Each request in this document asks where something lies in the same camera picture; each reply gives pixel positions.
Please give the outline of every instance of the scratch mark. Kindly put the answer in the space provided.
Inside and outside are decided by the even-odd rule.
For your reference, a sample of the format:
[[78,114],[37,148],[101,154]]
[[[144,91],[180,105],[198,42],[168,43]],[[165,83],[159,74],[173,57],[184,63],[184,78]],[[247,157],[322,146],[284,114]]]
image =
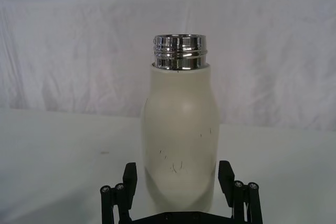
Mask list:
[[177,173],[177,171],[175,170],[175,167],[174,167],[174,163],[173,163],[173,171],[174,171],[175,173]]

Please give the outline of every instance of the bottle body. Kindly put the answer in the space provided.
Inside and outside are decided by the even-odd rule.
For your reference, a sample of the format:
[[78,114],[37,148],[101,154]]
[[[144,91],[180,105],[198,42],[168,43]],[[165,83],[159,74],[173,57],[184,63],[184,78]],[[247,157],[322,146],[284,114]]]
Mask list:
[[141,130],[146,182],[158,211],[210,207],[219,116],[209,79],[209,65],[188,71],[151,68]]

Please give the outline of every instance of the bottle neck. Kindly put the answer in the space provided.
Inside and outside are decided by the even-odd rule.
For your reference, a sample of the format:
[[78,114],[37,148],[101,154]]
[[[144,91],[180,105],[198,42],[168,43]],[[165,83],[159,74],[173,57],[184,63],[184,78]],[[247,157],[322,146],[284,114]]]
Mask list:
[[164,70],[151,67],[151,89],[210,88],[210,66],[195,70]]

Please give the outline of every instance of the stainless steel bottle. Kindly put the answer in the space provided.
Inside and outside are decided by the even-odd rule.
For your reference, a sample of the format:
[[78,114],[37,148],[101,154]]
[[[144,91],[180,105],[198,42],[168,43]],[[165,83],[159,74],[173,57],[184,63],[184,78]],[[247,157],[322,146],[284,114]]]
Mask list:
[[158,211],[206,211],[213,196],[219,116],[202,35],[154,39],[142,110],[148,190]]

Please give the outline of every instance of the white fabric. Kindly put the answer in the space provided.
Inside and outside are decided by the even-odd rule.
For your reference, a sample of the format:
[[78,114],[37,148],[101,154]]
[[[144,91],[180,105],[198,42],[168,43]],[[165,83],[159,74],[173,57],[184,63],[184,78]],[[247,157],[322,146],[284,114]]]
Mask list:
[[0,1],[0,107],[138,116],[169,33],[207,36],[224,123],[336,130],[336,0]]

